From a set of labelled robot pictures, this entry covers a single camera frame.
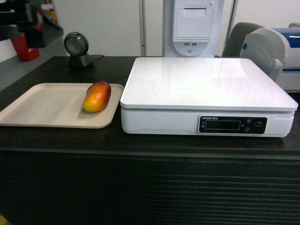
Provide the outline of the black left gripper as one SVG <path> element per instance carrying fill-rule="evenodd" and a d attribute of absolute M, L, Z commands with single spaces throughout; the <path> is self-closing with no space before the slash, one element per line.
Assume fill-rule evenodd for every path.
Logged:
<path fill-rule="evenodd" d="M 45 48 L 63 35 L 63 28 L 42 10 L 41 0 L 0 2 L 0 40 L 25 36 L 29 48 Z"/>

